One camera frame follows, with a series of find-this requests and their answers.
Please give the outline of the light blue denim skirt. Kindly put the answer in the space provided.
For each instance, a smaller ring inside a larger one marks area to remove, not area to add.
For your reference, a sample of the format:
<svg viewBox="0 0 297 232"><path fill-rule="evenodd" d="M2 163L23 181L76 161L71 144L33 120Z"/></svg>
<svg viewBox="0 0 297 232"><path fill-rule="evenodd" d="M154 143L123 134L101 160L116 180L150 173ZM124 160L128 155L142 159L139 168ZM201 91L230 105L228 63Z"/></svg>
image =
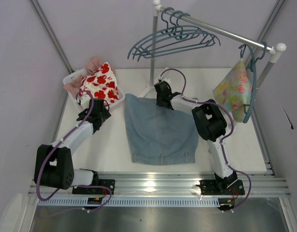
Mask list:
<svg viewBox="0 0 297 232"><path fill-rule="evenodd" d="M126 94L124 117L132 162L195 163L199 134L191 115L159 107L155 99Z"/></svg>

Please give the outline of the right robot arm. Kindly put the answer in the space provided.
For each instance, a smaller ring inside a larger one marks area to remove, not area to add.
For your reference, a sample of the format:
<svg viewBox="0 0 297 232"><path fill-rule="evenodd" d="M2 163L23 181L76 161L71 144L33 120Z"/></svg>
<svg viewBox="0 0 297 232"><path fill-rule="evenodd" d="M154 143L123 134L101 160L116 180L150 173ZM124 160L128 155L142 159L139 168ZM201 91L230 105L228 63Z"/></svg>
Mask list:
<svg viewBox="0 0 297 232"><path fill-rule="evenodd" d="M201 194L234 197L244 195L243 182L238 179L237 172L228 166L227 150L221 144L221 139L226 134L227 122L215 101L187 99L179 92L173 93L169 83L161 80L155 84L155 90L157 106L192 115L198 134L209 146L215 166L214 179L200 181L198 187Z"/></svg>

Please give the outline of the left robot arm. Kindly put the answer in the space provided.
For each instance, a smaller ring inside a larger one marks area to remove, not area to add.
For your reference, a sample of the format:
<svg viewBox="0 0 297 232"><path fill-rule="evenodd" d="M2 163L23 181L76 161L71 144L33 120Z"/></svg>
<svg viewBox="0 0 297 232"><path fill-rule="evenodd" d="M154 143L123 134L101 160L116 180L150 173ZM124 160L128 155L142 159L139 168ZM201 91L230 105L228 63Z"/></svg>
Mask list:
<svg viewBox="0 0 297 232"><path fill-rule="evenodd" d="M91 99L90 107L78 114L76 125L60 140L37 149L34 182L38 198L41 186L54 188L55 192L70 187L91 186L97 173L92 170L74 169L72 155L80 145L98 131L111 117L104 99Z"/></svg>

